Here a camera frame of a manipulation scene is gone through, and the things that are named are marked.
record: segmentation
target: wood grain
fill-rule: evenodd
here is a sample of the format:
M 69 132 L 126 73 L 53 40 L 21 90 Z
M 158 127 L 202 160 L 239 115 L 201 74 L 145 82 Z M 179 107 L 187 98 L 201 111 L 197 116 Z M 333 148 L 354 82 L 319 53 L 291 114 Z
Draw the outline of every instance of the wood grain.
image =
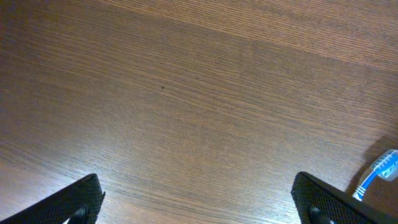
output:
M 95 172 L 98 223 L 298 223 L 297 172 L 350 193 L 398 145 L 394 1 L 1 7 L 0 219 Z

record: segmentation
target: black textured grip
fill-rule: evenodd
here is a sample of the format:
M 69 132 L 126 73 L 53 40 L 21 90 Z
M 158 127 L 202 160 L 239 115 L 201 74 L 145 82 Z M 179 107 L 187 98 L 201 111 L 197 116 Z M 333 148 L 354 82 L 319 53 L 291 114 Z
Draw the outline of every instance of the black textured grip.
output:
M 292 196 L 302 223 L 398 223 L 306 172 L 296 175 Z
M 97 219 L 104 196 L 97 175 L 90 174 L 0 224 L 62 224 L 81 208 L 88 208 L 87 224 L 92 224 Z

